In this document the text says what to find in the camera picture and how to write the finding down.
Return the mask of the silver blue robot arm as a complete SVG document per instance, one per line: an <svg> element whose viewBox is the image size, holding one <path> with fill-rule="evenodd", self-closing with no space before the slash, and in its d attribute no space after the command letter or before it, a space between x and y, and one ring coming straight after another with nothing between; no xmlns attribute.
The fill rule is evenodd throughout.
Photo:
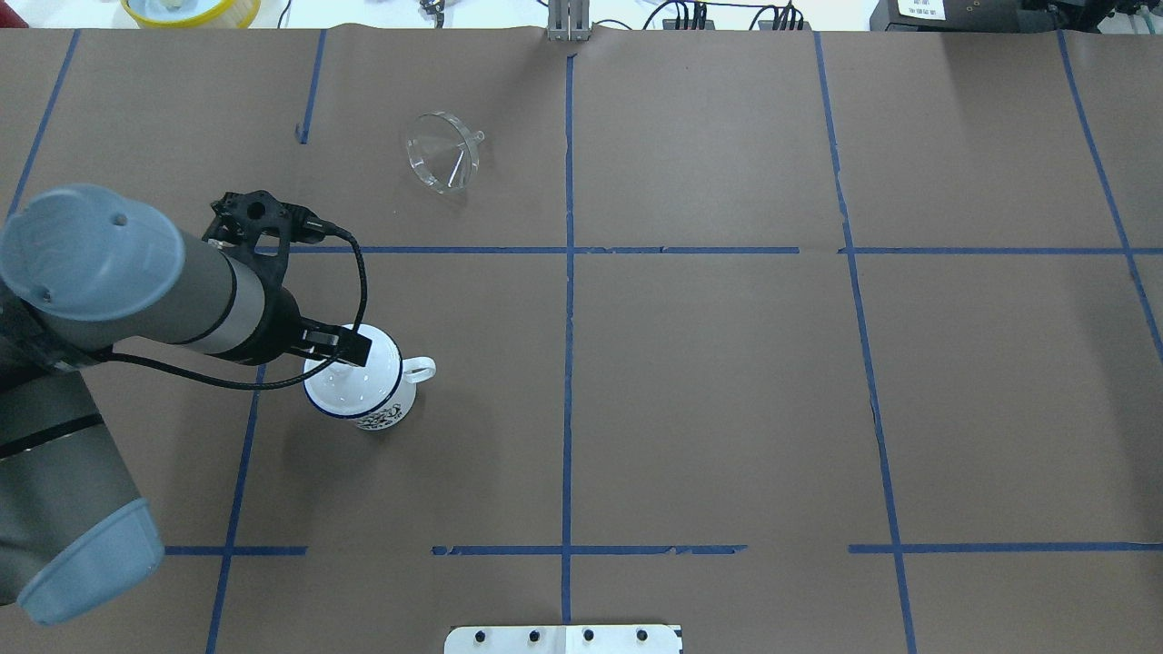
<svg viewBox="0 0 1163 654"><path fill-rule="evenodd" d="M3 222L3 605L53 626L148 580L164 559L149 502L84 370L117 363L213 388L294 386L366 364L366 268L352 233L266 191L212 202L204 236L95 183L34 197ZM352 248L352 322L302 315L292 247Z"/></svg>

